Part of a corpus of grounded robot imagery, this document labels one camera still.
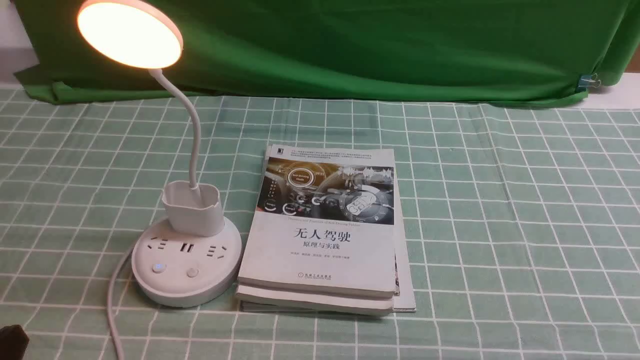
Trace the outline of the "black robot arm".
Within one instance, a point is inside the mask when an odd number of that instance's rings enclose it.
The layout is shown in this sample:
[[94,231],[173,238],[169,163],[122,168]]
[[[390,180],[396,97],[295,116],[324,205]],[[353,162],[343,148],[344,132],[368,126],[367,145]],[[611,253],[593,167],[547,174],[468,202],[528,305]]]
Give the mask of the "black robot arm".
[[3,326],[0,330],[0,359],[22,360],[30,338],[21,325]]

